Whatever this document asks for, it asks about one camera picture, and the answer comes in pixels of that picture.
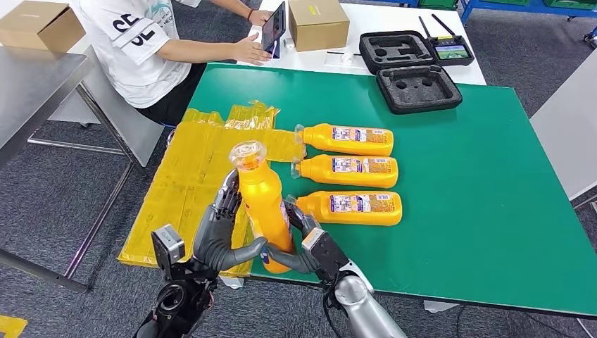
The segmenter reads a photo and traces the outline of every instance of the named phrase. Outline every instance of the green table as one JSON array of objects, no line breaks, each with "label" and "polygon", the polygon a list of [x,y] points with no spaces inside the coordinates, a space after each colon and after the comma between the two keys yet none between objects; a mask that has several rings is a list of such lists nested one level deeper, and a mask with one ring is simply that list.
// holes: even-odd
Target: green table
[{"label": "green table", "polygon": [[[514,90],[458,87],[457,108],[393,115],[373,76],[214,63],[189,106],[226,115],[232,104],[258,99],[281,108],[278,129],[331,123],[392,130],[400,171],[392,190],[402,198],[402,221],[323,225],[376,290],[596,316],[597,255]],[[308,149],[309,157],[319,153]],[[283,196],[359,189],[293,180],[288,163],[272,168]],[[317,282],[295,272],[272,275],[259,260],[251,275]]]}]

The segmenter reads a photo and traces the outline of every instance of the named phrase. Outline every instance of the green bin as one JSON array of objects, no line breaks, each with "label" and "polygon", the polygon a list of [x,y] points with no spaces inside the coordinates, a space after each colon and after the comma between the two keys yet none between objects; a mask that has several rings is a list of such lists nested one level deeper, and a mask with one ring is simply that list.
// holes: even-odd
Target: green bin
[{"label": "green bin", "polygon": [[482,0],[488,2],[498,2],[500,4],[528,6],[530,0]]},{"label": "green bin", "polygon": [[597,0],[543,0],[545,5],[550,7],[594,9],[597,6]]},{"label": "green bin", "polygon": [[419,8],[428,9],[456,9],[458,0],[419,0]]}]

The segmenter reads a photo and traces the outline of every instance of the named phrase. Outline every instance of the yellow bottle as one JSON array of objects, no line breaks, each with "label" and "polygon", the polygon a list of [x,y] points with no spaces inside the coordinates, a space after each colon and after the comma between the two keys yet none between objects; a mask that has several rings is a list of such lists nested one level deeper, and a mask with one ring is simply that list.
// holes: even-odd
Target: yellow bottle
[{"label": "yellow bottle", "polygon": [[319,150],[364,156],[390,156],[394,134],[387,129],[343,127],[322,123],[313,127],[297,125],[296,140]]},{"label": "yellow bottle", "polygon": [[[260,142],[242,142],[230,151],[230,161],[239,171],[239,191],[251,219],[254,236],[264,236],[280,250],[293,253],[292,232],[282,202],[282,183],[265,161],[265,153],[265,146]],[[272,260],[265,248],[261,260],[271,273],[290,270]]]},{"label": "yellow bottle", "polygon": [[391,188],[398,179],[398,163],[392,157],[318,155],[293,163],[291,174],[319,183]]},{"label": "yellow bottle", "polygon": [[314,192],[296,205],[320,223],[396,225],[402,202],[395,192]]}]

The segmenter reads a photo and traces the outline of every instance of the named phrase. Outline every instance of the robotic arm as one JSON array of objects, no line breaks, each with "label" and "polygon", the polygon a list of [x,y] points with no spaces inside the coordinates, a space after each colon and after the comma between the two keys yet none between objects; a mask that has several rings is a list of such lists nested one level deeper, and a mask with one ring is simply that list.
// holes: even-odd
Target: robotic arm
[{"label": "robotic arm", "polygon": [[[204,313],[213,306],[213,291],[221,270],[255,258],[267,241],[256,238],[253,243],[231,249],[234,219],[241,203],[238,172],[225,178],[213,204],[209,205],[199,225],[193,254],[186,262],[184,242],[171,225],[151,233],[158,266],[165,273],[166,286],[160,290],[155,304],[134,338],[190,337],[201,323]],[[324,288],[323,305],[341,309],[357,338],[406,338],[388,313],[373,299],[373,288],[363,272],[336,245],[319,223],[304,215],[295,205],[284,202],[290,223],[303,234],[303,250],[284,253],[268,244],[272,259],[300,273],[315,274]]]},{"label": "robotic arm", "polygon": [[218,273],[255,258],[263,250],[263,237],[243,248],[231,249],[234,219],[241,203],[238,185],[238,172],[233,170],[203,214],[188,261],[179,263],[184,257],[184,242],[171,225],[151,233],[156,260],[167,284],[135,338],[190,337],[213,305]]},{"label": "robotic arm", "polygon": [[387,311],[373,298],[373,287],[363,271],[338,247],[332,237],[309,215],[286,203],[292,225],[303,233],[303,251],[291,255],[268,244],[270,257],[302,273],[315,272],[324,288],[326,318],[338,338],[328,309],[340,308],[357,338],[407,338]]}]

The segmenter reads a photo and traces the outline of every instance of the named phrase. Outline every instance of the brown cardboard box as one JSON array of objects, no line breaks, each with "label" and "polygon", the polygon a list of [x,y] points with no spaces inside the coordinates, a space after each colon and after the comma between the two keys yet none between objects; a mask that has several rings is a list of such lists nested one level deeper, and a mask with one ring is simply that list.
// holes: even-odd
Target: brown cardboard box
[{"label": "brown cardboard box", "polygon": [[346,46],[350,20],[338,0],[291,0],[289,27],[297,51]]},{"label": "brown cardboard box", "polygon": [[67,4],[23,1],[0,19],[4,46],[67,52],[84,35]]}]

